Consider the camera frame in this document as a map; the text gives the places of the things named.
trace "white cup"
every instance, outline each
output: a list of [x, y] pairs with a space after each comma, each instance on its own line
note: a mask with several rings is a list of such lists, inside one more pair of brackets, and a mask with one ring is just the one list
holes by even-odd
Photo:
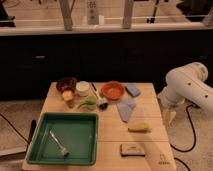
[[81, 97], [88, 96], [90, 84], [86, 81], [80, 81], [76, 84], [77, 94]]

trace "red bowl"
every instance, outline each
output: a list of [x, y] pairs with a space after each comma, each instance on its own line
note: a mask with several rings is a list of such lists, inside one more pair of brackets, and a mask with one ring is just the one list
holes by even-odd
[[120, 99], [124, 92], [124, 86], [117, 81], [110, 81], [101, 88], [101, 93], [109, 100]]

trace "small bowl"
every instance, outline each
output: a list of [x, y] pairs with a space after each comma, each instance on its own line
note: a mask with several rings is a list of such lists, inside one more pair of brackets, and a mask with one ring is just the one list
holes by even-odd
[[77, 79], [75, 77], [64, 77], [57, 81], [56, 89], [63, 93], [66, 90], [75, 92]]
[[101, 88], [101, 93], [109, 100], [120, 99], [124, 92], [123, 85], [117, 81], [110, 81]]

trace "green plastic tray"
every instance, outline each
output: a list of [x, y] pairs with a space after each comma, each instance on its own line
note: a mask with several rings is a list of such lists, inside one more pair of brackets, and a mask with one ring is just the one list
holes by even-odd
[[[63, 157], [52, 130], [70, 154]], [[44, 113], [27, 154], [30, 164], [93, 165], [96, 161], [98, 115]]]

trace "cloth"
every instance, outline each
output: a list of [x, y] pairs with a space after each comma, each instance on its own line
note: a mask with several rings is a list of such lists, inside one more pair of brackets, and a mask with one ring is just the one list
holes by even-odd
[[117, 103], [117, 109], [123, 122], [128, 122], [136, 103], [132, 98], [121, 100]]

